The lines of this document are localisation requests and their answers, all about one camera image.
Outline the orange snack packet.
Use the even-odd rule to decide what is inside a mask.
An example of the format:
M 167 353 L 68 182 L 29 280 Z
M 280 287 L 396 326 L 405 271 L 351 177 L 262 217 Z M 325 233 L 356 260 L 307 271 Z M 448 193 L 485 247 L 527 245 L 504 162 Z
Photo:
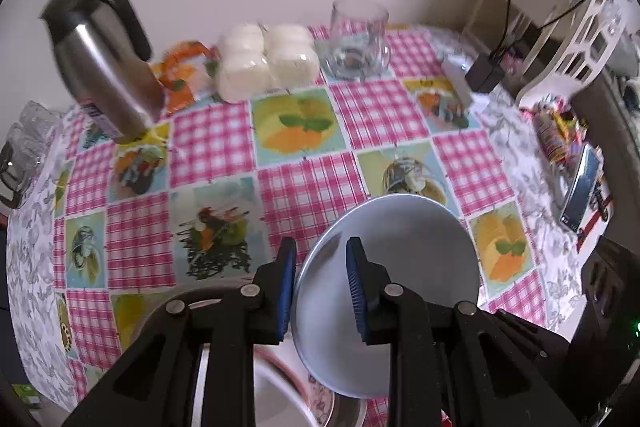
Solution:
M 163 88 L 163 116 L 192 107 L 216 96 L 215 75 L 219 65 L 216 46 L 206 46 L 198 40 L 186 40 L 167 50 L 154 63 L 152 73 Z

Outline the clear glass mug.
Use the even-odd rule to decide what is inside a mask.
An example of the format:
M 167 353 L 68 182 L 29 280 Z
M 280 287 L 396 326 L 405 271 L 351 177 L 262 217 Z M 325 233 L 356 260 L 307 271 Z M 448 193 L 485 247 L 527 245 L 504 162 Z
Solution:
M 386 40 L 388 11 L 374 0 L 335 0 L 323 53 L 326 72 L 336 80 L 378 77 L 390 64 Z

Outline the white power strip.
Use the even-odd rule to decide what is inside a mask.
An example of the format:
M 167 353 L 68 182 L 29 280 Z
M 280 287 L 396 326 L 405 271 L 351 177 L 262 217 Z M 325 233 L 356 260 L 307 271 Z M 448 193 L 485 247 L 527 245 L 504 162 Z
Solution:
M 461 104 L 469 108 L 473 104 L 473 91 L 466 81 L 465 75 L 468 72 L 468 65 L 460 62 L 457 57 L 446 57 L 442 62 L 442 71 L 451 83 Z

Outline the plain white bowl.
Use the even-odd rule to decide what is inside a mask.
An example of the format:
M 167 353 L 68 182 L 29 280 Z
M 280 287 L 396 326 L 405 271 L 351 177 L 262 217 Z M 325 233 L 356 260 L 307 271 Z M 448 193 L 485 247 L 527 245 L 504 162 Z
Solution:
M 291 310 L 298 356 L 311 376 L 340 395 L 382 398 L 390 349 L 367 346 L 357 331 L 345 259 L 352 236 L 393 282 L 445 307 L 477 301 L 480 266 L 461 221 L 419 195 L 370 199 L 346 212 L 314 245 L 296 277 Z

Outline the colourful snack packets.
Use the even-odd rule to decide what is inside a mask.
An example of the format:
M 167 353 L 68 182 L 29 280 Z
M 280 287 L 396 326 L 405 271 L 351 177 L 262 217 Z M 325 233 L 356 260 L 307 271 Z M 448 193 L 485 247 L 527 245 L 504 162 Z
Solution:
M 538 141 L 550 164 L 572 167 L 586 142 L 588 124 L 570 103 L 559 95 L 547 94 L 530 112 Z

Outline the black power adapter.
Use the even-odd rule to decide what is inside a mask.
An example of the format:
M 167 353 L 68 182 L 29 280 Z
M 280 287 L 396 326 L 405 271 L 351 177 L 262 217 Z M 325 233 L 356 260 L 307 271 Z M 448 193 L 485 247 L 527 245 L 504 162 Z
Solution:
M 465 80 L 475 93 L 488 94 L 506 77 L 495 58 L 481 53 L 465 74 Z

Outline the stainless steel basin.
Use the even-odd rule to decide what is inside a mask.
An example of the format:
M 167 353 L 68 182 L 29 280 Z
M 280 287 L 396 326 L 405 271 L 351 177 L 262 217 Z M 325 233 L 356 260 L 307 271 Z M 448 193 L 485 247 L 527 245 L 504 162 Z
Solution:
M 254 349 L 254 403 L 258 426 L 319 426 L 296 389 Z M 367 403 L 334 392 L 335 407 L 328 426 L 362 426 Z

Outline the stainless steel thermos jug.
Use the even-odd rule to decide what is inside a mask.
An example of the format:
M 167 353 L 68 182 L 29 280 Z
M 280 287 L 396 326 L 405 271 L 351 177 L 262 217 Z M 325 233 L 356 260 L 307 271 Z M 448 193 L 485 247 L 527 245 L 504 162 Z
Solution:
M 109 138 L 131 142 L 157 124 L 163 88 L 129 0 L 49 0 L 40 20 L 64 86 Z

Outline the floral pink rimmed plate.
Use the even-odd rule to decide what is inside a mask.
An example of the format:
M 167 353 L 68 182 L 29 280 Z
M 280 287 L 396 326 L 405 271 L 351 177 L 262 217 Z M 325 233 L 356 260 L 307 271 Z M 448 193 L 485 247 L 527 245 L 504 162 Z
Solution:
M 277 369 L 296 389 L 319 426 L 329 425 L 335 407 L 334 392 L 307 371 L 291 338 L 286 338 L 279 346 L 258 346 L 255 355 Z

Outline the bag of white buns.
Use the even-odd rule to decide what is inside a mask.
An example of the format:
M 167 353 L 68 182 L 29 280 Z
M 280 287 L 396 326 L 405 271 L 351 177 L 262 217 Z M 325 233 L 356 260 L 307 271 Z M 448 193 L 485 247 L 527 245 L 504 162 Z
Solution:
M 274 90 L 310 87 L 320 72 L 314 38 L 302 25 L 242 24 L 223 34 L 217 49 L 215 87 L 227 103 Z

